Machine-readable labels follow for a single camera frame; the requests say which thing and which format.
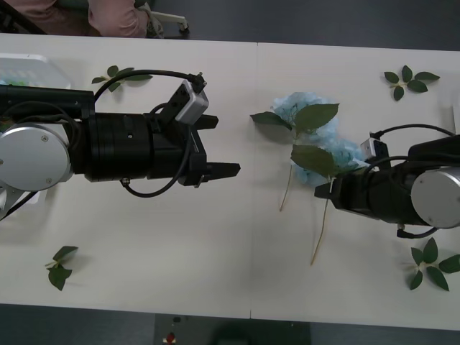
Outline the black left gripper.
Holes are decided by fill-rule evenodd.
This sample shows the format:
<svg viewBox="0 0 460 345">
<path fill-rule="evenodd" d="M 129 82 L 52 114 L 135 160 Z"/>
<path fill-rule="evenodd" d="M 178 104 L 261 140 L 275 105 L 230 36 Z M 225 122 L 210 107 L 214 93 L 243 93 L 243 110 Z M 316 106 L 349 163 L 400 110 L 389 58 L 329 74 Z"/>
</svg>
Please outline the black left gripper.
<svg viewBox="0 0 460 345">
<path fill-rule="evenodd" d="M 238 163 L 207 163 L 206 151 L 198 131 L 215 129 L 219 122 L 217 116 L 204 114 L 190 129 L 175 121 L 164 126 L 160 123 L 158 114 L 148 115 L 147 120 L 152 134 L 152 164 L 147 179 L 171 178 L 176 174 L 183 160 L 188 135 L 191 136 L 191 148 L 185 168 L 178 178 L 179 184 L 197 187 L 209 180 L 232 178 L 238 175 L 240 171 Z"/>
</svg>

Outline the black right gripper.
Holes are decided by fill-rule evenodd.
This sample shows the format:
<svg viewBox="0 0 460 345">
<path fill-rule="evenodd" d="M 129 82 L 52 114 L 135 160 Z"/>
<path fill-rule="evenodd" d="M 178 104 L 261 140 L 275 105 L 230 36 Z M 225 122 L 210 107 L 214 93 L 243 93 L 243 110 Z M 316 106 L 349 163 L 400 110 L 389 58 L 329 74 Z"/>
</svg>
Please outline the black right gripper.
<svg viewBox="0 0 460 345">
<path fill-rule="evenodd" d="M 365 168 L 343 172 L 331 182 L 319 185 L 314 190 L 316 198 L 331 200 L 337 210 L 361 216 L 374 216 L 369 201 L 371 181 L 377 171 L 364 174 Z"/>
</svg>

